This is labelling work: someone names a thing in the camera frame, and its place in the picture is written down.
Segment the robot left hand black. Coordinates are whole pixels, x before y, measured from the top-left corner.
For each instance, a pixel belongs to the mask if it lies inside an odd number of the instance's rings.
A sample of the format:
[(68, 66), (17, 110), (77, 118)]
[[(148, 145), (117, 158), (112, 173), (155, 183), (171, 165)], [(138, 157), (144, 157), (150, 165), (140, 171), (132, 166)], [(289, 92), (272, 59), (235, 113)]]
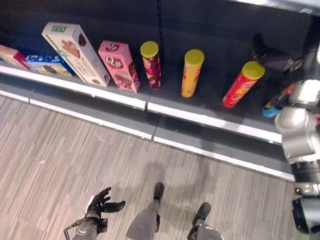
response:
[(111, 187), (107, 187), (93, 197), (87, 207), (86, 215), (96, 213), (101, 217), (101, 213), (116, 213), (125, 207), (125, 200), (120, 202), (108, 202), (111, 199), (111, 197), (108, 196), (111, 189)]

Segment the robot right hand black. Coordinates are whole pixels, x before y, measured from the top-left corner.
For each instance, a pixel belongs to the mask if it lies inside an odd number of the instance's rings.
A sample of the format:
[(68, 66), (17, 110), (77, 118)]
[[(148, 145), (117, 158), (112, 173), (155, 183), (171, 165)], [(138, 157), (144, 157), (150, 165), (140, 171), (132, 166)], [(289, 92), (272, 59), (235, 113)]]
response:
[(277, 48), (265, 44), (260, 33), (252, 37), (252, 57), (267, 69), (288, 73), (293, 71), (294, 60), (292, 56)]

